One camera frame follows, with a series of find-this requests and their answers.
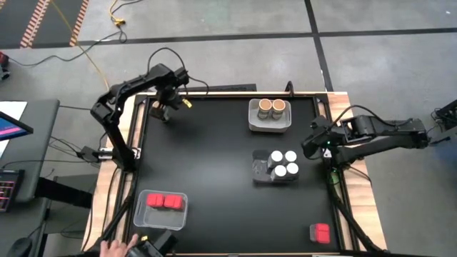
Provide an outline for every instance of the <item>keyboard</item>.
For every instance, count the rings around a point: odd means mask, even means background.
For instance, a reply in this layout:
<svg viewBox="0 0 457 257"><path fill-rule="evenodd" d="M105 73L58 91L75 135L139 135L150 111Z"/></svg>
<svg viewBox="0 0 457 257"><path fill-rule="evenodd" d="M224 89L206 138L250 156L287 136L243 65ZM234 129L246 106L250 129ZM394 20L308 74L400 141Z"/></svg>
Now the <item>keyboard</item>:
<svg viewBox="0 0 457 257"><path fill-rule="evenodd" d="M24 177L24 170L0 169L0 212L9 211Z"/></svg>

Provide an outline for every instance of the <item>white cap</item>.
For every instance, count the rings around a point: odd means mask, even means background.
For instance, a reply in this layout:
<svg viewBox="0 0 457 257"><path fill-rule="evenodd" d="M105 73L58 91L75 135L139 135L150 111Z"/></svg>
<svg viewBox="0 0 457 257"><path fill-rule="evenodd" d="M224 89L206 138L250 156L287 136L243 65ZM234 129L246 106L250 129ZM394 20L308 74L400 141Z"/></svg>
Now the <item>white cap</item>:
<svg viewBox="0 0 457 257"><path fill-rule="evenodd" d="M286 158L288 162L294 162L297 159L297 154L294 151L287 151L286 154L284 154L284 158Z"/></svg>
<svg viewBox="0 0 457 257"><path fill-rule="evenodd" d="M295 163L289 163L287 164L287 172L290 174L297 174L298 173L298 165Z"/></svg>
<svg viewBox="0 0 457 257"><path fill-rule="evenodd" d="M278 165L274 168L274 171L275 175L279 176L279 177L282 177L282 176L285 176L286 175L286 167L282 166L282 165Z"/></svg>
<svg viewBox="0 0 457 257"><path fill-rule="evenodd" d="M280 151L273 151L273 153L271 153L271 160L281 161L282 159L283 159L283 154Z"/></svg>

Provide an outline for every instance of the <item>wooden table edge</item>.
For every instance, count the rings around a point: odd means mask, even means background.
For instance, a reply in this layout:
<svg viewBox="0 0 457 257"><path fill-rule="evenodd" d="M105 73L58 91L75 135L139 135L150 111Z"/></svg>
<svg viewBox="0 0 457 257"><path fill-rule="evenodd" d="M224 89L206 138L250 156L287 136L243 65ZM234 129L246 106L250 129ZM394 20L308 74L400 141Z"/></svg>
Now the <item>wooden table edge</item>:
<svg viewBox="0 0 457 257"><path fill-rule="evenodd" d="M236 95L272 95L272 96L288 96L289 92L275 92L275 91L261 91L261 92L209 92L210 96L236 96ZM331 110L331 115L333 118L336 118L341 114L341 112L349 107L350 101L347 92L320 92L320 91L297 91L295 95L313 95L313 94L327 94L328 102ZM139 93L137 96L155 96L155 92L147 92L147 93ZM191 96L198 96L198 95L205 95L205 92L189 92ZM131 118L134 111L134 99L136 96L130 97L124 107L124 113L121 116L121 122L119 123L119 128L121 129L122 135L124 140L127 140ZM141 121L142 116L144 114L144 106L139 107L138 118L136 122L136 127L134 131L134 146L138 146L138 138L139 134L141 133ZM352 117L352 111L348 111L343 117L349 118ZM106 143L106 147L111 147L111 142ZM357 169L365 172L368 174L366 165L364 161L357 161L353 164L354 167ZM120 179L120 172L116 172L114 177L113 186L111 187L111 191L108 192L109 182L111 181L111 176L114 171L115 165L112 161L105 161L102 163L99 177L97 181L96 190L94 192L94 202L93 202L93 209L92 213L93 216L93 223L91 228L91 235L89 237L89 242L87 243L87 247L91 247L95 240L101 235L102 232L102 224L104 221L104 214L105 214L105 207L106 207L106 200L108 195L110 195L109 199L109 211L105 217L106 222L105 226L109 223L112 218L112 213L114 209L114 202L116 199L118 187L119 187L119 179ZM371 238L371 240L379 247L386 248L386 242L383 235L381 222L379 220L378 211L376 208L376 202L374 200L374 195L370 183L360 176L357 176L351 172L345 172L344 174L348 194L349 194L349 201L351 202L351 209L353 211L353 216L361 226L361 228L365 231L365 233ZM126 196L129 187L131 184L131 177L128 177L126 180L126 184L124 187L124 195ZM343 239L346 245L346 249L352 249L351 245L351 237L349 234L348 224L344 217L340 214L340 221L341 221L341 228L343 233ZM123 232L124 232L124 223L125 223L125 215L121 222L118 225L116 238L121 240ZM83 243L86 241L87 236L89 235L89 220L86 226L86 233L84 235Z"/></svg>

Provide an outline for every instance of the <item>red block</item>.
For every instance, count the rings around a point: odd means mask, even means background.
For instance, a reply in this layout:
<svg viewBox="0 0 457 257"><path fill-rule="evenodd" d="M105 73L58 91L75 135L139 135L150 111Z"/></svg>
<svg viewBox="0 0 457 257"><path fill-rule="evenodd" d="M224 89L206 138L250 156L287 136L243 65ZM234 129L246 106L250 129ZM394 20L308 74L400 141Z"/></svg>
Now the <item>red block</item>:
<svg viewBox="0 0 457 257"><path fill-rule="evenodd" d="M164 205L164 195L161 193L150 193L146 199L146 205L150 207L162 207Z"/></svg>
<svg viewBox="0 0 457 257"><path fill-rule="evenodd" d="M183 197L167 195L165 197L164 206L175 210L181 210L183 208Z"/></svg>
<svg viewBox="0 0 457 257"><path fill-rule="evenodd" d="M330 243L330 227L325 223L311 225L311 240L317 243Z"/></svg>

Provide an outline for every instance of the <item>orange and white striped tape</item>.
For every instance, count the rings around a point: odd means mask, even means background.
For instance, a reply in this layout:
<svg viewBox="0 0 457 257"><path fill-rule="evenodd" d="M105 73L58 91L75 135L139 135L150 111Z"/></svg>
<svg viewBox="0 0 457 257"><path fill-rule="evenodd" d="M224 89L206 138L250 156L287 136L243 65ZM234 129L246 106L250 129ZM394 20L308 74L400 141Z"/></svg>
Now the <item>orange and white striped tape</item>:
<svg viewBox="0 0 457 257"><path fill-rule="evenodd" d="M88 5L89 5L89 0L83 0L83 3L81 4L81 8L79 9L78 18L76 18L76 24L74 25L73 33L71 34L70 46L76 45L76 40L78 40L78 35L81 30L81 26L83 24L84 16L86 15Z"/></svg>
<svg viewBox="0 0 457 257"><path fill-rule="evenodd" d="M6 0L0 0L0 10L3 8L3 5L5 5Z"/></svg>
<svg viewBox="0 0 457 257"><path fill-rule="evenodd" d="M38 3L35 6L34 12L31 15L29 25L24 32L21 40L21 48L30 48L34 42L36 32L43 20L44 14L48 9L50 0L38 0Z"/></svg>

